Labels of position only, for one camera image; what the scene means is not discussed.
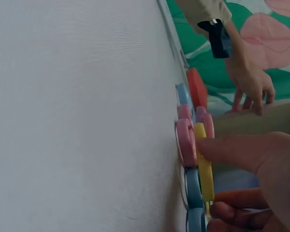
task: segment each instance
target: black object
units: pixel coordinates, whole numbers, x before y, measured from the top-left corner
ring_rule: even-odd
[[[233,55],[230,36],[220,19],[203,21],[198,26],[208,32],[214,58],[228,58]]]

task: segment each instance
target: sleeve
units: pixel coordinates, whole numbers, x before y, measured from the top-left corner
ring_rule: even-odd
[[[208,33],[198,27],[198,23],[220,19],[225,25],[232,18],[232,14],[223,0],[175,0],[175,2],[195,32],[204,36],[207,36]]]

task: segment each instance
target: adult hand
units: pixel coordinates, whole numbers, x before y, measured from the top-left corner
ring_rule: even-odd
[[[209,232],[290,231],[290,135],[272,132],[196,143],[207,159],[253,172],[260,185],[218,193],[211,208],[216,219],[208,224]]]
[[[271,77],[251,61],[246,63],[226,61],[226,69],[236,85],[232,111],[253,107],[258,115],[262,115],[264,98],[266,97],[266,104],[273,103],[275,99]],[[243,106],[240,106],[243,93],[246,94],[246,99]]]

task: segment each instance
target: yellow bar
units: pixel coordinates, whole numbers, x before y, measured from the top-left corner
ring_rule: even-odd
[[[194,133],[196,139],[206,138],[205,128],[203,123],[196,123],[194,125]],[[212,162],[205,159],[199,152],[197,148],[197,161],[199,166],[201,188],[203,201],[211,202],[214,200],[214,181],[213,181],[213,171]]]

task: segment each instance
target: pink flower pattern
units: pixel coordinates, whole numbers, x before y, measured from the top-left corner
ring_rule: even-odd
[[[290,0],[264,0],[267,6],[280,15],[290,17]]]
[[[290,29],[283,23],[256,13],[245,21],[240,33],[250,58],[261,68],[278,69],[290,64]]]

